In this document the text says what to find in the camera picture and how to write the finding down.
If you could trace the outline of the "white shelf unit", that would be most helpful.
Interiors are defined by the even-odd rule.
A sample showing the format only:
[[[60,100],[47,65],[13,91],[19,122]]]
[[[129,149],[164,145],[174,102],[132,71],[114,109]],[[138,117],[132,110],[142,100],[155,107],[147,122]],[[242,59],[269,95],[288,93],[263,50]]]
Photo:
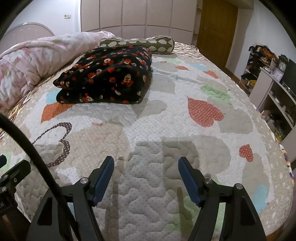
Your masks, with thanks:
[[[261,68],[249,99],[273,133],[278,135],[290,160],[295,161],[295,98],[274,76]]]

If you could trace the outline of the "dark mantel clock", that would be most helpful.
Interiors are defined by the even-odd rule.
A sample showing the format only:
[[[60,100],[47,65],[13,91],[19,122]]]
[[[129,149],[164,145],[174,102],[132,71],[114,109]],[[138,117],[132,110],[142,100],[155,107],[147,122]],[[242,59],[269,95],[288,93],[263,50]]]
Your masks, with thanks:
[[[277,69],[280,70],[282,73],[285,72],[289,59],[284,54],[281,54],[278,58]]]

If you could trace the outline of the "green hedgehog bolster pillow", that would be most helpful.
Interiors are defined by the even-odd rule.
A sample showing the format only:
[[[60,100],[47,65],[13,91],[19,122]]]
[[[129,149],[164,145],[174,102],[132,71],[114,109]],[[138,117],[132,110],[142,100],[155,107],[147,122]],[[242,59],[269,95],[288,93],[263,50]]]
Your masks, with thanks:
[[[146,39],[123,39],[110,37],[101,39],[98,47],[144,46],[155,54],[170,54],[175,48],[175,41],[170,36],[154,36]]]

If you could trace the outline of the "pink floral comforter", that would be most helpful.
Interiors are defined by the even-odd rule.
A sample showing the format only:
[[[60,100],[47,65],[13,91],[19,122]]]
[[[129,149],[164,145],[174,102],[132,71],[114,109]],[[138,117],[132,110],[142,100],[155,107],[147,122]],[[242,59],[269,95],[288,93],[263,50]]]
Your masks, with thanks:
[[[1,108],[11,109],[40,81],[97,47],[107,31],[77,32],[16,44],[1,53]]]

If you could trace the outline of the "brown wooden door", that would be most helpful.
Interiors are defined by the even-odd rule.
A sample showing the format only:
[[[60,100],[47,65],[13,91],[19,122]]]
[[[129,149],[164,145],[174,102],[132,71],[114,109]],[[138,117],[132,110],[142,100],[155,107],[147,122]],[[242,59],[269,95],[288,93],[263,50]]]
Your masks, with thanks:
[[[224,69],[231,50],[237,6],[229,1],[203,1],[197,48],[208,60]]]

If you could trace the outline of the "patchwork heart quilt bedspread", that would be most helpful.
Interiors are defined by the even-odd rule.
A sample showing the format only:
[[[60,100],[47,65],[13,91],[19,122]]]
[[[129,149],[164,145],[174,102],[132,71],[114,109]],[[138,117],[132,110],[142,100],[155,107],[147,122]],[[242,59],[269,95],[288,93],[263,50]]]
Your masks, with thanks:
[[[216,183],[247,190],[266,235],[281,228],[293,180],[282,150],[247,95],[198,50],[177,44],[152,57],[139,104],[60,104],[54,74],[8,117],[61,185],[90,175],[106,156],[115,169],[94,209],[105,240],[187,240],[199,214],[178,159]]]

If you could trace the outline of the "black monitor screen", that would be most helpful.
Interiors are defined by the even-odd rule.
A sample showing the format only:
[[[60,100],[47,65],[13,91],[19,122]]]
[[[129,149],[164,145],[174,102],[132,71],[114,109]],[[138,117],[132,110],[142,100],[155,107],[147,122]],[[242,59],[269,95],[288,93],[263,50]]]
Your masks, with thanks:
[[[289,90],[292,91],[293,94],[296,92],[296,63],[291,59],[288,62],[286,67],[282,83],[284,86],[288,87]]]

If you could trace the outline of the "black floral fleece robe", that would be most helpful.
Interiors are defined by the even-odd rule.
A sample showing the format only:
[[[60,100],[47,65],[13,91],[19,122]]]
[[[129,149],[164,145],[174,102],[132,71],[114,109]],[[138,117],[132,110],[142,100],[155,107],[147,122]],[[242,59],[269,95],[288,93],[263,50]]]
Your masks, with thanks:
[[[152,53],[145,46],[95,48],[54,80],[55,87],[60,88],[56,101],[139,103],[151,64]]]

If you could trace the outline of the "pink headboard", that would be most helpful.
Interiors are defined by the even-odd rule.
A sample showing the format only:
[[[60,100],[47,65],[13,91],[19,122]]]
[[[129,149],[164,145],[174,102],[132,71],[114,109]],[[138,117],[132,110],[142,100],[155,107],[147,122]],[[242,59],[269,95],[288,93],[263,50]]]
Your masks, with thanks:
[[[54,36],[54,33],[45,25],[24,23],[10,29],[4,34],[0,43],[0,53],[22,42],[51,36]]]

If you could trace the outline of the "pink wardrobe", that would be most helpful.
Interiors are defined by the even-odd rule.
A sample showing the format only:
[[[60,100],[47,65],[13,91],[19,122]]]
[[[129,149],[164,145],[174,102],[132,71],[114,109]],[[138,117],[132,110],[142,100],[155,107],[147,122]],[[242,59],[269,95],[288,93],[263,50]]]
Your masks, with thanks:
[[[171,36],[176,42],[197,42],[202,1],[85,0],[81,30],[108,31],[123,39]]]

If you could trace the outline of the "cluttered shoe rack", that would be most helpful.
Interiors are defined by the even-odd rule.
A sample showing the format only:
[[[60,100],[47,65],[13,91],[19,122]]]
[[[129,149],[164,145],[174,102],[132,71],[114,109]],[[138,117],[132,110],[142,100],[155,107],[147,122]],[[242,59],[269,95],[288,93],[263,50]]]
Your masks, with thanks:
[[[270,68],[271,62],[276,63],[278,57],[266,45],[252,45],[248,49],[249,57],[244,72],[241,75],[239,84],[243,91],[249,96],[259,78],[264,67]]]

